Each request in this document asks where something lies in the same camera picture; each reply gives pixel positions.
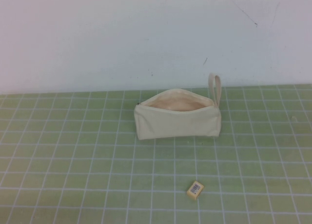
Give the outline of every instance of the white grid line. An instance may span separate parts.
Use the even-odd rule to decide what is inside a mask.
[[[87,111],[85,111],[84,116],[83,116],[83,119],[85,119],[86,114],[87,114]],[[71,159],[71,161],[70,161],[69,169],[68,169],[68,172],[67,172],[66,177],[65,177],[63,189],[64,189],[65,186],[66,186],[67,178],[68,178],[68,175],[70,174],[70,170],[71,170],[71,167],[72,167],[72,164],[73,164],[75,151],[76,151],[77,146],[78,146],[78,141],[79,141],[80,133],[81,133],[81,130],[82,130],[82,126],[83,126],[83,124],[81,124],[81,127],[80,127],[80,132],[79,132],[79,134],[78,134],[78,138],[77,138],[77,141],[76,141],[76,145],[75,145],[75,148],[74,148],[74,152],[73,152],[73,155],[72,155],[72,159]],[[62,201],[63,193],[64,193],[64,190],[62,190],[61,195],[60,195],[60,198],[59,198],[59,201],[58,201],[58,208],[57,208],[57,210],[56,210],[56,212],[55,212],[55,216],[54,216],[54,219],[53,219],[53,224],[55,224],[56,219],[57,219],[57,216],[58,216],[59,206],[60,206],[60,203],[61,203],[61,201]]]
[[[24,174],[25,172],[8,172],[7,174]],[[26,174],[67,174],[68,172],[27,172]],[[70,174],[76,175],[88,175],[89,173],[86,172],[70,172]],[[100,175],[109,175],[109,172],[92,172],[90,174],[100,174]],[[111,173],[112,175],[131,175],[131,173]],[[154,175],[154,176],[174,176],[174,174],[150,174],[150,173],[134,173],[135,175]],[[177,174],[177,176],[194,176],[194,174]],[[201,177],[218,177],[218,175],[207,175],[207,174],[199,174]],[[221,178],[241,178],[241,176],[235,175],[220,175]],[[286,177],[273,177],[273,176],[265,176],[268,179],[285,179]],[[263,178],[262,176],[242,176],[242,178],[250,179],[250,178]],[[298,179],[298,180],[309,180],[309,177],[288,177],[289,179]]]
[[[5,189],[5,190],[19,190],[18,187],[2,187],[1,189]],[[105,191],[105,192],[141,192],[141,193],[151,193],[151,190],[129,190],[129,189],[84,189],[84,188],[21,188],[21,190],[24,191]],[[158,193],[158,192],[162,192],[162,193],[173,193],[174,190],[153,190],[153,193]],[[176,191],[176,193],[183,193],[185,194],[185,191]],[[226,191],[222,191],[222,192],[218,192],[218,191],[202,191],[202,194],[216,194],[216,195],[260,195],[260,196],[291,196],[290,193],[261,193],[261,192],[226,192]],[[296,197],[311,197],[312,194],[293,194],[293,196]]]
[[[7,205],[0,205],[0,207],[10,207]],[[34,208],[34,206],[25,206],[25,205],[18,205],[16,206],[18,208]],[[39,206],[39,208],[57,208],[57,206]],[[70,206],[59,206],[59,208],[62,209],[77,209],[79,210],[79,207],[70,207]],[[103,209],[103,207],[85,207],[86,209],[91,209],[91,210],[99,210]],[[106,208],[105,210],[127,210],[127,208]],[[129,210],[134,210],[134,211],[149,211],[150,209],[148,208],[129,208]],[[153,209],[154,211],[174,211],[174,209],[164,209],[164,208],[155,208]],[[177,209],[178,212],[198,212],[196,209]],[[220,210],[209,210],[209,209],[202,209],[200,212],[211,212],[211,213],[221,213],[222,211]],[[224,211],[225,213],[247,213],[247,211]],[[249,213],[258,213],[258,214],[271,214],[271,212],[268,211],[249,211]],[[294,212],[274,212],[273,214],[296,214]],[[299,215],[312,215],[312,213],[308,212],[299,212]]]
[[[223,224],[225,223],[225,212],[224,212],[224,204],[223,204],[223,198],[222,198],[222,194],[224,194],[224,192],[222,192],[222,185],[221,185],[221,176],[220,176],[220,171],[219,171],[219,163],[218,163],[218,157],[217,157],[217,153],[216,153],[216,144],[215,144],[215,138],[214,138],[214,155],[216,158],[216,171],[218,173],[218,181],[219,181],[219,190],[220,190],[220,199],[221,199],[221,209],[222,209],[222,218],[223,218]]]
[[[33,212],[33,214],[32,214],[32,217],[33,217],[34,214],[36,213],[36,209],[37,209],[38,204],[39,204],[40,196],[41,196],[42,191],[44,190],[44,185],[45,185],[45,182],[46,182],[46,178],[47,178],[47,175],[49,174],[48,171],[50,170],[52,161],[53,161],[53,159],[54,159],[54,155],[55,155],[55,152],[56,152],[56,150],[57,150],[60,137],[61,137],[61,134],[58,136],[58,141],[57,141],[57,143],[56,143],[56,146],[55,146],[55,149],[54,149],[54,151],[53,151],[52,157],[51,157],[51,158],[48,158],[48,160],[49,160],[50,162],[49,162],[47,171],[44,173],[45,176],[44,176],[44,178],[43,178],[42,187],[41,187],[41,190],[39,191],[39,194],[38,194],[38,197],[37,197],[37,200],[36,200],[36,205],[35,205],[35,208],[34,208],[34,212]]]
[[[174,137],[174,210],[175,210],[174,224],[176,224],[176,138],[175,137]]]
[[[156,154],[156,139],[154,139],[154,148],[153,148],[153,170],[152,170],[152,193],[151,193],[151,207],[150,207],[150,224],[152,224],[152,215],[153,215],[153,192],[154,192],[154,173],[155,173],[155,154]]]
[[[244,98],[246,99],[246,96],[245,96],[245,90],[243,89],[243,95],[244,95]],[[246,108],[247,108],[247,114],[248,114],[248,117],[249,119],[250,118],[250,114],[249,114],[249,109],[248,109],[248,106],[247,106],[247,103],[246,104]],[[251,130],[252,130],[252,133],[254,134],[254,127],[252,125],[252,123],[250,122],[250,127],[251,127]],[[254,141],[254,144],[255,144],[255,147],[256,147],[256,151],[257,151],[257,155],[258,155],[258,158],[259,158],[259,161],[261,161],[261,157],[260,157],[260,153],[259,153],[259,148],[258,148],[258,145],[257,145],[257,141],[255,139],[255,137],[253,136],[253,141]],[[270,210],[271,210],[271,214],[272,214],[272,220],[273,220],[273,223],[275,224],[275,217],[274,217],[274,214],[273,214],[273,208],[272,208],[272,203],[271,203],[271,198],[269,196],[269,188],[268,188],[268,182],[267,182],[267,177],[265,176],[265,173],[264,173],[264,170],[263,170],[263,167],[262,167],[262,163],[260,163],[260,169],[261,169],[261,173],[262,173],[262,176],[263,176],[263,181],[264,181],[264,184],[265,184],[265,188],[266,188],[266,191],[267,191],[267,194],[268,194],[268,200],[269,200],[269,206],[270,206]]]
[[[22,95],[22,97],[21,97],[21,99],[20,99],[20,101],[19,101],[19,103],[18,103],[18,106],[20,105],[20,103],[21,103],[21,101],[22,101],[22,99],[23,99],[23,96],[24,96],[24,95]],[[21,141],[21,139],[22,139],[22,137],[23,137],[23,134],[24,134],[24,132],[22,133],[22,135],[21,135],[21,137],[20,137],[20,139],[19,139],[19,142]],[[15,155],[15,153],[16,153],[16,151],[17,151],[17,148],[18,148],[18,146],[16,146],[13,155]],[[5,178],[6,174],[8,173],[8,170],[9,170],[9,168],[10,168],[10,166],[11,166],[12,161],[13,161],[13,158],[11,158],[11,160],[10,160],[8,166],[7,166],[7,169],[6,169],[6,171],[5,171],[4,175],[3,175],[3,178],[2,178],[2,180],[0,181],[0,187],[2,186],[2,183],[3,183],[3,181],[4,181],[4,178]],[[26,171],[28,171],[28,169],[29,169],[29,167],[30,167],[30,164],[31,164],[31,161],[29,162],[29,165],[28,165]],[[21,189],[21,187],[22,187],[22,185],[23,185],[23,183],[24,183],[25,177],[26,177],[26,174],[24,174],[24,176],[23,176],[22,182],[21,182],[20,187],[19,187],[19,189],[18,189],[18,193],[17,193],[17,195],[16,195],[16,197],[15,197],[15,199],[14,199],[14,203],[13,203],[13,206],[12,206],[12,208],[11,208],[11,210],[10,210],[10,214],[9,214],[9,216],[8,216],[7,223],[8,223],[9,220],[11,219],[11,216],[12,216],[12,213],[13,213],[13,209],[14,209],[14,206],[16,205],[16,201],[17,201],[17,199],[18,199],[18,197],[19,197],[20,189]]]
[[[101,119],[102,119],[103,116],[104,116],[104,111],[105,111],[106,103],[107,103],[107,101],[105,101],[105,103],[104,103],[104,107],[103,107]],[[100,129],[101,129],[102,123],[103,123],[103,121],[100,122],[100,125],[99,125],[99,127],[98,127],[96,145],[98,144],[98,138],[99,138],[99,133],[100,133]],[[88,176],[87,176],[87,181],[86,181],[86,185],[85,185],[85,188],[84,188],[83,197],[82,197],[82,201],[81,201],[81,205],[80,205],[80,211],[79,211],[79,215],[78,215],[78,219],[77,219],[77,224],[78,224],[79,221],[80,221],[81,212],[82,212],[82,207],[83,207],[84,199],[85,199],[85,196],[86,196],[86,189],[87,189],[87,187],[88,187],[89,178],[90,178],[90,174],[91,174],[91,169],[92,169],[92,165],[93,165],[93,161],[94,161],[96,149],[97,149],[97,147],[94,146],[93,153],[92,153],[92,159],[91,159],[91,163],[90,163],[90,168],[89,168],[89,173],[88,173]]]
[[[4,139],[4,135],[5,135],[5,134],[3,134],[2,139],[0,139],[0,145],[2,144],[2,140]],[[15,153],[16,153],[16,151],[17,151],[17,148],[18,148],[18,147],[16,146],[16,147],[15,147],[15,150],[14,150],[14,152],[13,152],[13,156],[15,155]],[[8,169],[9,169],[11,163],[12,163],[12,160],[13,160],[13,158],[11,158],[11,160],[10,160],[10,162],[9,162],[9,164],[8,164],[8,166],[7,166],[7,168],[6,168],[6,170],[5,170],[5,173],[4,173],[3,177],[2,177],[2,180],[0,181],[0,187],[2,186],[2,183],[3,183],[3,181],[4,181],[5,174],[8,172]]]
[[[128,195],[127,213],[126,213],[126,222],[125,222],[125,224],[128,223],[128,216],[129,216],[129,208],[130,208],[129,206],[130,206],[130,196],[131,196],[132,175],[133,175],[133,169],[134,169],[134,166],[135,166],[136,146],[137,146],[137,137],[135,137],[135,145],[134,145],[134,148],[133,148],[132,167],[131,167],[131,175],[130,175],[129,195]]]
[[[195,177],[196,177],[196,181],[198,181],[198,174],[197,174],[197,156],[196,156],[196,140],[195,140],[195,136],[193,136],[193,141],[194,141],[194,159],[195,159]],[[197,202],[197,209],[198,209],[198,223],[199,224],[201,224],[201,218],[200,218],[200,212],[199,212],[199,210],[200,210],[200,204],[199,204],[199,199],[197,198],[197,200],[196,200],[196,202]]]
[[[274,134],[273,134],[273,137],[274,137],[275,143],[276,143],[276,145],[277,145],[276,136],[275,136]],[[277,147],[277,151],[278,151],[279,157],[280,157],[280,159],[281,159],[281,161],[282,161],[282,155],[281,155],[281,152],[280,152],[280,150],[279,150],[278,147]],[[294,198],[293,198],[292,186],[291,186],[291,184],[290,184],[290,182],[289,182],[289,179],[288,179],[288,177],[287,177],[287,172],[286,172],[286,169],[285,169],[283,163],[282,163],[282,167],[283,167],[283,171],[284,171],[284,173],[285,173],[285,177],[286,177],[287,184],[288,184],[288,186],[289,186],[289,191],[290,191],[290,194],[291,194],[292,203],[293,203],[293,206],[294,206],[294,209],[295,209],[295,212],[296,212],[296,216],[297,216],[297,219],[298,219],[298,223],[301,224],[300,218],[299,218],[299,215],[298,215],[297,206],[296,206],[296,203],[295,203]]]
[[[228,100],[226,88],[224,88],[224,92],[225,92],[226,100]],[[231,122],[231,127],[232,127],[232,132],[233,132],[233,123],[232,123],[231,115],[230,115],[230,122]],[[234,134],[233,134],[233,139],[234,139],[234,147],[235,147],[235,151],[236,151],[236,157],[237,157],[237,160],[239,160],[238,151],[237,151],[237,147],[236,147],[236,140],[235,140],[235,135]],[[246,210],[247,210],[248,223],[250,224],[251,222],[250,222],[249,209],[248,209],[247,198],[246,198],[246,193],[245,193],[245,185],[244,185],[244,181],[243,181],[243,178],[242,178],[242,172],[241,172],[241,169],[240,169],[240,163],[237,163],[237,164],[238,164],[240,180],[241,180],[241,183],[242,183],[243,193],[244,193],[244,200],[245,200],[245,206],[246,206]]]
[[[277,88],[277,90],[278,90],[278,93],[279,93],[280,97],[282,98],[278,86],[276,86],[276,88]],[[294,133],[294,130],[293,130],[293,125],[291,124],[291,120],[290,120],[289,116],[287,116],[287,118],[288,118],[288,121],[289,121],[289,123],[290,123],[290,125],[291,125],[292,133],[293,133],[293,135],[295,136],[295,133]],[[304,168],[305,168],[305,170],[306,170],[306,173],[307,173],[308,177],[311,178],[311,177],[310,177],[310,174],[309,174],[309,170],[308,170],[306,164],[304,163],[304,158],[303,158],[303,155],[302,155],[302,152],[301,152],[301,148],[299,147],[299,143],[298,143],[296,137],[295,137],[295,142],[296,142],[296,144],[297,144],[297,146],[298,146],[299,154],[300,154],[301,160],[303,161],[303,165],[304,165]]]
[[[20,137],[20,141],[22,140],[22,137],[23,137],[24,134],[25,134],[25,131],[23,131],[22,136]],[[31,157],[31,159],[30,159],[30,162],[29,162],[29,164],[28,164],[28,167],[27,167],[27,169],[26,169],[26,171],[25,171],[25,173],[24,173],[24,176],[23,176],[23,178],[22,178],[22,181],[21,181],[21,183],[20,183],[19,191],[18,191],[18,193],[17,193],[17,195],[16,195],[16,198],[15,198],[15,200],[14,200],[14,203],[13,203],[13,208],[11,209],[11,212],[10,212],[9,217],[8,217],[8,219],[7,219],[7,224],[9,224],[9,222],[10,222],[11,216],[12,216],[12,214],[13,214],[14,207],[16,206],[16,202],[17,202],[17,200],[18,200],[18,198],[19,198],[19,195],[20,195],[21,188],[22,188],[23,183],[24,183],[24,181],[25,181],[27,172],[28,172],[28,170],[29,170],[29,168],[30,168],[30,166],[31,166],[31,162],[32,162],[32,160],[33,160],[33,158],[34,158],[34,155],[36,154],[36,151],[37,151],[37,149],[38,149],[39,142],[40,142],[42,136],[43,136],[43,132],[42,132],[42,133],[40,134],[40,136],[39,136],[39,139],[38,139],[38,142],[37,142],[37,144],[36,144],[35,150],[34,150],[34,152],[33,152],[33,154],[32,154],[32,157]]]
[[[25,97],[26,100],[35,100],[37,97],[31,97],[31,98],[28,98],[28,97]],[[67,99],[74,99],[74,100],[87,100],[88,98],[87,97],[41,97],[40,99],[41,100],[51,100],[53,98],[56,98],[58,100],[67,100]],[[15,98],[10,98],[9,95],[8,97],[6,98],[7,100],[19,100],[20,97],[15,97]],[[121,98],[90,98],[90,100],[99,100],[99,101],[104,101],[104,100],[107,100],[107,101],[122,101],[123,99]],[[138,99],[127,99],[125,98],[126,101],[138,101]],[[261,101],[262,99],[247,99],[247,101]],[[244,101],[244,99],[229,99],[229,101]],[[272,100],[272,99],[264,99],[264,101],[278,101],[278,100]]]
[[[121,102],[121,106],[123,106],[124,98],[125,98],[125,91],[123,91],[123,99],[122,99],[122,102]],[[122,113],[122,111],[120,111],[120,114],[119,114],[119,122],[118,122],[118,126],[117,126],[117,135],[118,135],[118,133],[119,133],[119,126],[120,126],[121,113]],[[109,188],[109,186],[110,186],[111,176],[112,176],[112,172],[113,172],[113,165],[114,165],[114,158],[115,158],[117,140],[118,140],[118,137],[116,137],[116,139],[115,139],[115,146],[114,146],[114,151],[113,151],[113,156],[112,156],[112,163],[111,163],[110,173],[109,173],[109,176],[108,176],[107,188]],[[101,221],[101,223],[104,222],[105,209],[106,209],[106,204],[107,204],[107,197],[108,197],[108,195],[109,195],[109,194],[107,193],[106,196],[105,196],[104,211],[103,211],[103,214],[102,214],[102,221]]]

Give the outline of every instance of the scuff mark on wall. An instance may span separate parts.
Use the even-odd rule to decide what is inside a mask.
[[[256,27],[258,27],[258,24],[243,10],[241,9],[234,0],[230,0],[240,11],[242,11],[254,24]]]
[[[279,7],[279,4],[280,4],[280,2],[278,2],[277,6],[276,6],[276,8],[275,8],[275,13],[274,13],[274,18],[273,18],[273,21],[272,21],[272,24],[271,24],[271,28],[272,28],[273,23],[274,23],[274,21],[275,21],[275,17],[276,17],[276,13],[277,13],[277,10],[278,10],[278,7]]]
[[[203,63],[203,65],[205,65],[206,61],[207,61],[208,57],[205,59],[205,62]]]

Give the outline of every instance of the barcode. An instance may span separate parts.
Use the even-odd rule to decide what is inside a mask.
[[[200,185],[196,184],[192,187],[191,192],[196,195],[196,193],[198,192],[198,190],[200,189]]]

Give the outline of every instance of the cream fabric bag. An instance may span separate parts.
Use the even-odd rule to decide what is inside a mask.
[[[208,85],[214,101],[187,90],[171,89],[139,103],[135,107],[139,140],[177,136],[219,136],[220,77],[210,74]]]

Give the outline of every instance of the white wall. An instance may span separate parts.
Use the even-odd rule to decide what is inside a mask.
[[[311,31],[312,0],[0,0],[0,92],[311,83]]]

